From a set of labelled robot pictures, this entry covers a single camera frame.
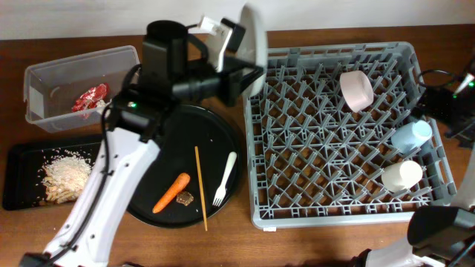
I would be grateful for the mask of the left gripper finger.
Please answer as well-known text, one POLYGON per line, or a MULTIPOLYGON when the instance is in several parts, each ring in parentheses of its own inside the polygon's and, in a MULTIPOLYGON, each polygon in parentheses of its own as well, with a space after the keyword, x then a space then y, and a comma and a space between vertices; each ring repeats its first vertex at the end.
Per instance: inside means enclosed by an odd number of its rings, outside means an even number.
POLYGON ((245 74, 240 81, 242 93, 259 93, 263 87, 263 68, 255 68, 248 74, 245 74))
POLYGON ((235 56, 226 56, 226 71, 234 72, 242 69, 259 70, 260 67, 254 63, 244 61, 235 56))

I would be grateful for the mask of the grey plate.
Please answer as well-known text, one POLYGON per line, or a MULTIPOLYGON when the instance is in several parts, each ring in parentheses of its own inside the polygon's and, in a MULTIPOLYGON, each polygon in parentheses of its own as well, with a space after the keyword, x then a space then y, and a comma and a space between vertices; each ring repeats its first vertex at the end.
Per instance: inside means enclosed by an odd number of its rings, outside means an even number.
POLYGON ((267 34, 261 14, 251 4, 244 5, 239 24, 246 32, 238 48, 237 57, 263 68, 263 73, 243 92, 245 97, 253 97, 260 93, 265 82, 268 61, 267 34))

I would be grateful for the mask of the blue plastic cup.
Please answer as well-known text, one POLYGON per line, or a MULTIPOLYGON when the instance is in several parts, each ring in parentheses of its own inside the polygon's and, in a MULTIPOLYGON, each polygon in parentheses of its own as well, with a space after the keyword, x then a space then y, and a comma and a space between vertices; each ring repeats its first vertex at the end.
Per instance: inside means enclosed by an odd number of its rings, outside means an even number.
POLYGON ((398 128, 390 141, 401 153, 406 154, 426 143, 432 134, 432 127, 426 121, 419 120, 398 128))

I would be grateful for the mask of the small white cup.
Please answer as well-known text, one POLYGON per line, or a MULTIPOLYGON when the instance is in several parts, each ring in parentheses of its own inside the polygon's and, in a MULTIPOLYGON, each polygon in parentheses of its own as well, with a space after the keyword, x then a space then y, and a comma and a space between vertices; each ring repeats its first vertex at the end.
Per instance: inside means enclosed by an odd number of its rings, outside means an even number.
POLYGON ((421 165, 407 160, 387 166, 383 170, 381 180, 386 189, 397 192, 413 187, 422 179, 422 175, 421 165))

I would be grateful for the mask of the wooden chopstick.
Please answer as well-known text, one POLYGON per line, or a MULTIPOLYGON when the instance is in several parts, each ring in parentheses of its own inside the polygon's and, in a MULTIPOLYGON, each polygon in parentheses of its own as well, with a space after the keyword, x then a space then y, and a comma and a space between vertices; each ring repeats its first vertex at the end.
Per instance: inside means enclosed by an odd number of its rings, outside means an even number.
POLYGON ((200 165, 200 155, 199 155, 199 149, 197 146, 194 147, 194 153, 195 153, 196 166, 197 166, 198 184, 199 184, 199 189, 200 189, 200 203, 201 203, 202 214, 203 214, 203 224, 204 224, 205 231, 208 231, 206 200, 205 200, 203 178, 202 178, 201 165, 200 165))

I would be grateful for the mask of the white saucer plate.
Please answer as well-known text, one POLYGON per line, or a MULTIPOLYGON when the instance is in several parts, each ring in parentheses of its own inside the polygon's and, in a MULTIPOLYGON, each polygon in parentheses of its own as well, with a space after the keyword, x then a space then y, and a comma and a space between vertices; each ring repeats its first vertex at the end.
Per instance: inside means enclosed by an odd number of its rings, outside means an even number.
POLYGON ((341 92, 351 111, 357 113, 372 105, 373 88, 367 75, 360 71, 350 71, 340 75, 341 92))

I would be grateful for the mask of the white plastic fork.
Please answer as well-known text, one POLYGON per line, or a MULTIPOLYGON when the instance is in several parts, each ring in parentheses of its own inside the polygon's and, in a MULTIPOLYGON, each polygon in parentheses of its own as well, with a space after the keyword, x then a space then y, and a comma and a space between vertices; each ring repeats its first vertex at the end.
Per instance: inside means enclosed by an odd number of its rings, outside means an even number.
POLYGON ((224 168, 223 177, 222 177, 220 186, 217 188, 215 192, 215 196, 212 203, 213 206, 217 206, 217 207, 220 206, 224 197, 226 196, 226 184, 230 177, 230 174, 232 172, 236 159, 237 159, 237 153, 234 151, 230 152, 226 160, 226 165, 224 168))

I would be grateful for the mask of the orange carrot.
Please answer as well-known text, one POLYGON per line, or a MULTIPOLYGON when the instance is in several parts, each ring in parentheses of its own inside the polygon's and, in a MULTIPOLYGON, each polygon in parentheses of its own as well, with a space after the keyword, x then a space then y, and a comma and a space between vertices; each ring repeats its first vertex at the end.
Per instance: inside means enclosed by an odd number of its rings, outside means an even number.
POLYGON ((161 212, 190 183, 190 180, 191 177, 187 173, 181 173, 155 204, 152 213, 157 214, 161 212))

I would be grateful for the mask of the brown food scrap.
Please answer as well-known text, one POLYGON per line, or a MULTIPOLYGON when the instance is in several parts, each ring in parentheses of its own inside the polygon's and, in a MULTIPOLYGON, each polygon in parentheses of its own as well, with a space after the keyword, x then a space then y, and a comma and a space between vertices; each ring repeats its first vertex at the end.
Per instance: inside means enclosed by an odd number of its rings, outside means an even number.
POLYGON ((181 191, 176 197, 176 202, 184 206, 188 206, 193 201, 194 201, 194 196, 188 191, 181 191))

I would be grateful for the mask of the white tissue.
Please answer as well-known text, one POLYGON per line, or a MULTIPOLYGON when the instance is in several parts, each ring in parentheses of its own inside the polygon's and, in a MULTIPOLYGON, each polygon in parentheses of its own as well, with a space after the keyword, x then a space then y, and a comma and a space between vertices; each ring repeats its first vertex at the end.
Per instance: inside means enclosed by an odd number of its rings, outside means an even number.
POLYGON ((110 102, 105 102, 104 100, 99 100, 97 103, 96 103, 96 107, 97 108, 104 108, 106 105, 108 105, 110 102))

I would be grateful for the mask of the red snack wrapper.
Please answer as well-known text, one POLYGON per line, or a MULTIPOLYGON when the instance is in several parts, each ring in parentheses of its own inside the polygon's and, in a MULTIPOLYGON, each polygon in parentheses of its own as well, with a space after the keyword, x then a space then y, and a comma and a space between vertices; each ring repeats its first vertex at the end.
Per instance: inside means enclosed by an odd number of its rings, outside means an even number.
POLYGON ((110 86, 107 83, 102 83, 95 87, 89 88, 75 101, 71 111, 79 112, 95 108, 100 101, 105 99, 109 93, 109 90, 110 86))

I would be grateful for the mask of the grey dishwasher rack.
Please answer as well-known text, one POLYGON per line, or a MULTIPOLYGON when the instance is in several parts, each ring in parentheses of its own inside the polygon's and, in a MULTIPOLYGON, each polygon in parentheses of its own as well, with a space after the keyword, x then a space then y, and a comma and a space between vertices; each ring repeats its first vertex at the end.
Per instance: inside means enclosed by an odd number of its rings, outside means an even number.
POLYGON ((297 228, 408 221, 426 205, 456 194, 438 131, 406 154, 390 138, 413 121, 423 90, 407 42, 271 48, 260 93, 244 99, 251 219, 257 228, 297 228), (372 105, 357 113, 340 75, 360 70, 372 105), (412 160, 422 179, 389 191, 383 170, 412 160))

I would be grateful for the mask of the clear plastic waste bin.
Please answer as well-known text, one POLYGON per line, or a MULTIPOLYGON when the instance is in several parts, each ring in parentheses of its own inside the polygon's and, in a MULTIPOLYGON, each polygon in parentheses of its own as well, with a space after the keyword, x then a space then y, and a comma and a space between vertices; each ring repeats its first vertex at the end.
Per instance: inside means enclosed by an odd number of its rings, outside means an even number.
POLYGON ((102 108, 74 113, 76 100, 90 88, 107 84, 109 102, 126 73, 139 63, 135 47, 128 45, 31 65, 24 72, 26 121, 48 133, 98 124, 102 108))

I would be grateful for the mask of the round black serving tray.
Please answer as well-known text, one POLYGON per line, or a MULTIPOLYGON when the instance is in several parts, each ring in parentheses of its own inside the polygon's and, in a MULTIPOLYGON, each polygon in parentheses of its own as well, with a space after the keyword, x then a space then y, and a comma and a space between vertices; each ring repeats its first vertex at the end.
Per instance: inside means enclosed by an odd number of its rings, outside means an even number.
POLYGON ((203 221, 194 148, 198 147, 206 215, 218 213, 235 194, 243 180, 242 149, 235 129, 213 111, 182 105, 166 121, 166 134, 156 160, 143 175, 128 206, 138 220, 161 228, 184 228, 203 221), (237 159, 226 183, 226 195, 219 206, 212 205, 221 184, 228 155, 237 159), (191 177, 184 188, 194 200, 184 205, 172 200, 161 212, 152 208, 181 173, 191 177))

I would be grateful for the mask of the white rice pile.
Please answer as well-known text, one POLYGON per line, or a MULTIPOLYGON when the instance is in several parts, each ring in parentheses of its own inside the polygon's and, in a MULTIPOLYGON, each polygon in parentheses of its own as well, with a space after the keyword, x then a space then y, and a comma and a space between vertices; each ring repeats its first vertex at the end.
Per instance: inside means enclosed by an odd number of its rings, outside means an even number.
POLYGON ((51 162, 42 166, 45 177, 42 184, 48 193, 81 194, 88 181, 92 167, 78 154, 55 156, 51 162))

